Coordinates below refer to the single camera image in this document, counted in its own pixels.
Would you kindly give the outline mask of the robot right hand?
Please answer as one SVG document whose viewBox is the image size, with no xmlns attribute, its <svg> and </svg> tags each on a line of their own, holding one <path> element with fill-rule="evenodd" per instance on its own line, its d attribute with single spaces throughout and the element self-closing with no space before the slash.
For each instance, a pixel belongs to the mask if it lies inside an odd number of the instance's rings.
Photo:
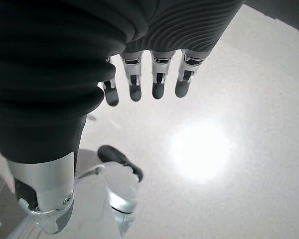
<svg viewBox="0 0 299 239">
<path fill-rule="evenodd" d="M 103 100 L 119 102 L 111 58 L 141 99 L 142 55 L 160 99 L 171 59 L 184 97 L 241 0 L 0 0 L 0 153 L 19 205 L 47 234 L 68 224 L 81 134 Z"/>
</svg>

